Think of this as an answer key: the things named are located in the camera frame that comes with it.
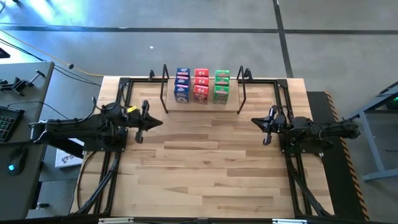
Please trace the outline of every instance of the wooden tabletop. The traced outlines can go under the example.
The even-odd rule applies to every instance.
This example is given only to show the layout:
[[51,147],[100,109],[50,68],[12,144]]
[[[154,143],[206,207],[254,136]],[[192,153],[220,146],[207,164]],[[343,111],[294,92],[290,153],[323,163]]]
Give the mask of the wooden tabletop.
[[[304,80],[287,81],[294,115],[312,118]],[[118,83],[119,77],[104,77],[99,105],[115,100]],[[263,146],[264,134],[250,121],[265,117],[275,104],[274,87],[246,84],[246,93],[241,114],[166,114],[159,99],[160,83],[135,83],[131,104],[141,107],[142,101],[148,100],[149,114],[164,124],[144,133],[143,144],[134,141],[135,129],[129,130],[112,216],[293,218],[278,137],[273,135],[271,145]],[[97,153],[84,171],[82,203],[98,185],[103,156],[103,152]],[[313,154],[303,154],[303,164],[308,188],[333,213],[321,160]],[[303,210],[300,192],[299,201]],[[71,209],[74,211],[76,197]]]

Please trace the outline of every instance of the small box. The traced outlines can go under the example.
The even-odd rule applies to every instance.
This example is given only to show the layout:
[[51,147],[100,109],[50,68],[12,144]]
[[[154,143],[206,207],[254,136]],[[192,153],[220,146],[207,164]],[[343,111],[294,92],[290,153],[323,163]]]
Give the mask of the small box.
[[191,72],[190,68],[178,68],[177,74],[175,74],[175,76],[179,76],[179,75],[190,76],[190,72]]
[[216,77],[228,77],[229,78],[229,70],[216,70]]
[[193,101],[200,104],[207,104],[209,88],[207,86],[195,85],[193,87]]
[[209,86],[209,78],[207,78],[207,77],[195,77],[195,85]]
[[216,77],[214,80],[215,85],[229,86],[229,77]]
[[174,84],[181,84],[181,85],[187,85],[190,86],[190,78],[188,76],[177,76],[175,77]]
[[226,104],[226,102],[228,101],[228,93],[228,86],[215,85],[213,103]]
[[207,68],[195,68],[195,76],[209,77],[209,70]]
[[177,84],[174,88],[174,96],[177,103],[189,103],[189,86]]

